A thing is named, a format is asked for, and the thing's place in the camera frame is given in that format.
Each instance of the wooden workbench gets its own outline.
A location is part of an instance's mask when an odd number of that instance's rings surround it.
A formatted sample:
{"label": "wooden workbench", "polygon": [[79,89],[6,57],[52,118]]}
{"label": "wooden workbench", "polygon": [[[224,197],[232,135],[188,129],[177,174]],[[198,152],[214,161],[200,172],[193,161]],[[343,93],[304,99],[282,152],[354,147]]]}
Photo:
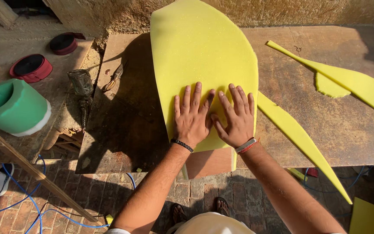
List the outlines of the wooden workbench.
{"label": "wooden workbench", "polygon": [[[272,40],[305,59],[374,78],[373,27],[280,27],[243,32],[258,57],[259,90],[299,122],[330,165],[374,164],[374,109],[352,94],[332,99],[317,92],[314,70],[265,45]],[[121,86],[102,93],[100,89],[121,60],[129,61]],[[168,139],[154,82],[149,34],[109,36],[93,102],[76,173],[133,172],[137,168],[144,172],[159,162]],[[260,110],[256,129],[262,145],[281,166],[313,166]],[[240,157],[237,168],[246,168]]]}
{"label": "wooden workbench", "polygon": [[[0,82],[11,79],[8,74],[10,67],[18,59],[30,54],[43,55],[53,66],[53,71],[49,76],[39,82],[30,84],[51,104],[52,114],[47,124],[30,136],[16,137],[0,130],[0,136],[31,163],[37,160],[44,141],[59,115],[59,110],[70,92],[71,82],[67,77],[67,72],[80,68],[93,42],[93,38],[88,38],[87,40],[77,39],[78,47],[75,51],[68,55],[58,56],[49,49],[50,40],[0,42]],[[0,151],[0,163],[3,162],[11,162],[11,160]]]}

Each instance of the sandal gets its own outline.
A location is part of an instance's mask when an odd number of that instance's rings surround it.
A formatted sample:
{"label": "sandal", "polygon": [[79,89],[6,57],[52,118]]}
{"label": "sandal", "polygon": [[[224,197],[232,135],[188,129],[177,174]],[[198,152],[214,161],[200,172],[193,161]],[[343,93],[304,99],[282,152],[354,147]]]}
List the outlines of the sandal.
{"label": "sandal", "polygon": [[[217,201],[224,202],[224,203],[226,204],[227,209],[228,209],[227,212],[226,212],[226,210],[223,209],[222,207],[220,207],[219,209],[217,209]],[[217,212],[217,213],[229,217],[229,213],[230,213],[230,212],[229,212],[229,210],[230,210],[230,209],[229,209],[229,205],[227,204],[227,202],[226,202],[226,200],[225,200],[224,198],[222,198],[222,197],[217,197],[217,198],[215,199],[215,201],[214,201],[214,204],[215,204],[216,212]]]}
{"label": "sandal", "polygon": [[178,215],[177,215],[177,221],[174,223],[174,224],[177,224],[179,222],[187,222],[188,221],[188,218],[187,216],[184,214],[184,209],[183,207],[178,204],[178,203],[174,203],[172,206],[171,206],[171,210],[170,210],[170,217],[171,217],[171,220],[174,222],[174,219],[173,219],[173,216],[174,216],[174,209],[177,208],[177,206],[180,206],[181,207],[181,210],[183,210],[183,213],[181,212],[178,212]]}

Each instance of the brick pavement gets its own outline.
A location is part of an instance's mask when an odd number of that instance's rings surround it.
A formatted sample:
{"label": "brick pavement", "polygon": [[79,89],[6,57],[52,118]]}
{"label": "brick pavement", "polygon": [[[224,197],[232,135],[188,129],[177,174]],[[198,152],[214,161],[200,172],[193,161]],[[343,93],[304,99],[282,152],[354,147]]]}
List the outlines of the brick pavement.
{"label": "brick pavement", "polygon": [[[61,189],[75,199],[88,212],[99,216],[98,220],[104,223],[103,215],[116,214],[125,200],[132,193],[132,183],[126,174],[86,174],[76,175],[74,169],[76,161],[56,161],[47,166],[47,176]],[[354,172],[344,169],[336,169],[340,175],[352,176]],[[132,174],[136,184],[139,184],[146,173]],[[16,169],[13,175],[19,183],[31,192],[37,182],[22,169]],[[343,181],[348,186],[351,181]],[[328,180],[320,173],[318,179],[310,178],[310,186],[324,191],[333,190]],[[374,196],[374,183],[369,183],[362,178],[348,190],[349,194],[361,192],[360,197],[365,199],[367,194]],[[325,205],[334,215],[350,213],[348,205],[339,194],[323,194],[311,191],[312,195]],[[231,208],[231,216],[242,221],[258,234],[289,233],[282,220],[277,215],[273,206],[263,192],[260,184],[249,170],[236,170],[224,174],[204,177],[194,180],[185,180],[181,173],[167,196],[161,215],[156,221],[152,231],[165,233],[170,227],[169,208],[173,202],[181,204],[186,215],[193,217],[202,212],[214,210],[214,198],[223,197]],[[9,191],[0,197],[0,209],[14,204],[25,197],[24,193],[14,184],[9,184]],[[74,210],[65,205],[59,198],[50,194],[47,189],[40,187],[32,196],[42,211],[47,209],[61,210],[68,217],[88,225],[95,225],[79,216]],[[8,210],[0,212],[0,234],[22,234],[37,217],[37,210],[32,202],[27,199],[23,203]],[[101,234],[105,229],[93,229],[81,227],[67,220],[60,214],[50,211],[43,216],[44,234]],[[348,229],[350,216],[338,219]],[[38,233],[35,225],[31,234]]]}

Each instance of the stone wall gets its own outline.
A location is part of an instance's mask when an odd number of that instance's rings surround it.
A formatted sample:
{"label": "stone wall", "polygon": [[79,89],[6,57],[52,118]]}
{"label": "stone wall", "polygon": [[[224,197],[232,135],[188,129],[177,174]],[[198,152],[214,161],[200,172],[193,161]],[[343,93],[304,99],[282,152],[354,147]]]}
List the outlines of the stone wall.
{"label": "stone wall", "polygon": [[[173,0],[45,0],[70,30],[90,36],[149,31]],[[204,0],[239,27],[373,24],[374,0]]]}

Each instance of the spray gun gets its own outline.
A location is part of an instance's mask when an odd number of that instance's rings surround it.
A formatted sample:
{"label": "spray gun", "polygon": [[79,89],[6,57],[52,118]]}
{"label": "spray gun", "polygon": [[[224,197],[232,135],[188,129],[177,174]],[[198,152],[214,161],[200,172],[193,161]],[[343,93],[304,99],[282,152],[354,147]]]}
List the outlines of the spray gun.
{"label": "spray gun", "polygon": [[92,104],[93,85],[90,74],[85,69],[77,69],[67,73],[74,87],[74,93],[81,97],[79,100],[82,111],[82,128],[83,133],[86,130],[87,118],[89,116],[90,106]]}

